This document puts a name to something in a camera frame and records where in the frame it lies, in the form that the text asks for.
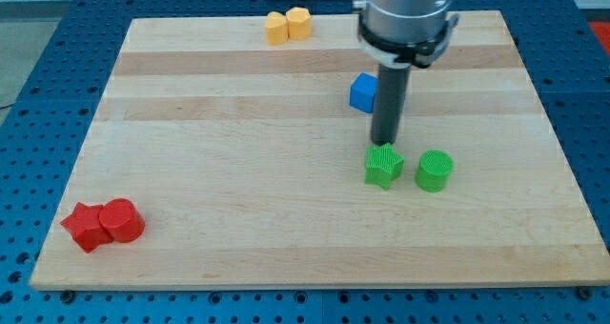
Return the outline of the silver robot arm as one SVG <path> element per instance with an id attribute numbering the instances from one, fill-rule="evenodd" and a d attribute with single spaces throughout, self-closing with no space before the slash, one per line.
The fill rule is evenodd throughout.
<path id="1" fill-rule="evenodd" d="M 355 0 L 360 47 L 391 69 L 426 69 L 447 50 L 459 16 L 452 0 Z"/>

